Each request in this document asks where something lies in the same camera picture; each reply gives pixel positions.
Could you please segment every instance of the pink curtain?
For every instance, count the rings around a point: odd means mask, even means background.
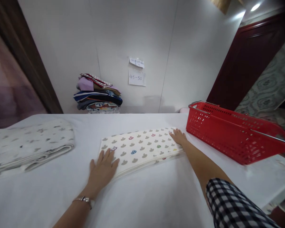
[[[40,113],[47,112],[0,37],[0,128]]]

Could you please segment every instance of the dark red door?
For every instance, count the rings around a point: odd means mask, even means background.
[[[238,29],[207,101],[235,110],[285,42],[285,14]]]

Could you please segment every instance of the white table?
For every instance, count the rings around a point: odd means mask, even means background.
[[[0,179],[0,227],[51,227],[84,187],[101,138],[129,131],[178,127],[188,114],[35,115],[15,126],[64,118],[76,146],[30,172]],[[285,195],[285,158],[276,155],[241,166],[211,146],[188,139],[218,164],[257,206]],[[110,183],[86,227],[213,227],[199,182],[185,156],[147,167]]]

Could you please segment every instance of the paper note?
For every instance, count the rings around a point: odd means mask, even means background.
[[[146,74],[144,72],[130,69],[129,84],[136,86],[146,86]]]
[[[145,68],[145,63],[143,61],[132,58],[132,57],[129,57],[129,60],[130,60],[130,63],[132,63],[138,67]]]

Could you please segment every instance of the stack of folded clothes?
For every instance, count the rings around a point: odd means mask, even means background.
[[[80,75],[77,84],[80,91],[74,94],[78,110],[88,110],[89,113],[119,113],[123,100],[116,87],[94,75]]]

